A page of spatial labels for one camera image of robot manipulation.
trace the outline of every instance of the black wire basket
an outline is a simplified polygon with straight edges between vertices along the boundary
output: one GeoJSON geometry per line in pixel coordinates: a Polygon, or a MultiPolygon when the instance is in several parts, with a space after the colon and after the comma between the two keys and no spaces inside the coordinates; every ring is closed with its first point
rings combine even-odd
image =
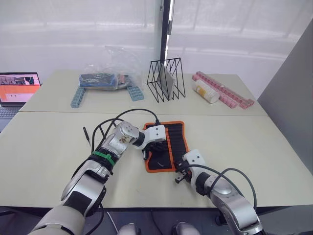
{"type": "Polygon", "coordinates": [[[147,85],[158,103],[186,97],[181,59],[151,61],[147,85]]]}

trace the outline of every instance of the white table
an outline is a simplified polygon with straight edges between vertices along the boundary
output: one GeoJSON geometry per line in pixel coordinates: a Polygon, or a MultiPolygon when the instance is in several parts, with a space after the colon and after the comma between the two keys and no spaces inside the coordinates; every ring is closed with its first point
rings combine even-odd
{"type": "MultiPolygon", "coordinates": [[[[0,133],[0,205],[54,207],[76,167],[90,154],[89,135],[116,114],[19,112],[0,133]]],[[[198,148],[208,166],[235,167],[253,182],[258,206],[313,204],[313,177],[269,117],[158,115],[161,121],[182,120],[189,149],[198,148]]],[[[150,114],[123,118],[142,127],[150,114]]],[[[147,173],[141,152],[124,153],[106,183],[104,207],[212,207],[174,173],[147,173]]],[[[248,183],[228,176],[252,202],[248,183]]]]}
{"type": "MultiPolygon", "coordinates": [[[[23,106],[21,111],[114,114],[132,108],[148,108],[158,114],[267,116],[257,101],[245,110],[239,106],[230,109],[220,101],[209,105],[191,89],[191,74],[184,74],[186,98],[181,97],[178,100],[157,103],[144,83],[144,100],[133,102],[125,89],[114,92],[87,90],[80,107],[71,108],[70,103],[79,86],[80,73],[72,70],[55,72],[23,106]]],[[[256,100],[237,75],[210,75],[243,97],[256,100]]]]}

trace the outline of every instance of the silver robot arm segment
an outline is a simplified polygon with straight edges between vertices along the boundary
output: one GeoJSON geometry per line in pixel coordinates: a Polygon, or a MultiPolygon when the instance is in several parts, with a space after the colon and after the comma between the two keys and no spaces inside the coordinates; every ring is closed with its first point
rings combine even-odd
{"type": "Polygon", "coordinates": [[[103,144],[93,151],[66,185],[61,204],[51,209],[29,235],[81,235],[85,217],[93,214],[103,200],[105,182],[129,145],[143,149],[151,142],[166,140],[165,127],[141,131],[124,121],[103,144]]]}
{"type": "MultiPolygon", "coordinates": [[[[186,165],[206,165],[199,150],[194,149],[183,156],[186,165]]],[[[211,189],[210,195],[207,195],[216,176],[208,174],[208,171],[199,167],[190,167],[191,172],[187,170],[181,172],[176,178],[179,183],[183,179],[189,178],[190,185],[200,195],[206,195],[211,198],[212,203],[223,213],[224,218],[234,235],[255,235],[262,233],[263,227],[253,206],[242,197],[238,191],[226,180],[220,178],[211,189]]]]}

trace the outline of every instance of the green cable tie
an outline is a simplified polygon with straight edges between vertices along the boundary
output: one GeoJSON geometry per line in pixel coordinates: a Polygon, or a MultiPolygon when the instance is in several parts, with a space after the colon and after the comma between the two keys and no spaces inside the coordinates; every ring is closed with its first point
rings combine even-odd
{"type": "Polygon", "coordinates": [[[114,163],[114,161],[112,160],[110,154],[104,154],[104,153],[100,153],[100,152],[98,152],[98,151],[93,151],[92,154],[98,155],[98,156],[100,156],[100,157],[103,157],[103,158],[107,159],[107,160],[112,164],[112,166],[115,165],[115,163],[114,163]]]}

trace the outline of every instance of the floor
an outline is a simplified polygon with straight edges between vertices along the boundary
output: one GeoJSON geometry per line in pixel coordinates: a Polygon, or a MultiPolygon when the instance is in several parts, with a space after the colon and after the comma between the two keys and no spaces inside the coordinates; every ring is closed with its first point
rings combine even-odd
{"type": "MultiPolygon", "coordinates": [[[[292,207],[276,211],[260,217],[267,232],[273,235],[313,235],[313,207],[292,207]]],[[[161,235],[152,220],[151,212],[110,212],[118,229],[128,223],[135,223],[142,231],[142,235],[161,235]]],[[[154,211],[153,216],[163,235],[170,235],[171,228],[179,221],[194,225],[202,235],[231,235],[228,226],[218,226],[215,223],[217,212],[212,211],[154,211]]],[[[97,212],[86,220],[83,234],[89,231],[99,220],[97,212]]],[[[0,217],[0,235],[26,235],[40,220],[39,217],[22,212],[0,217]]],[[[114,227],[105,214],[104,221],[93,235],[115,235],[114,227]]]]}

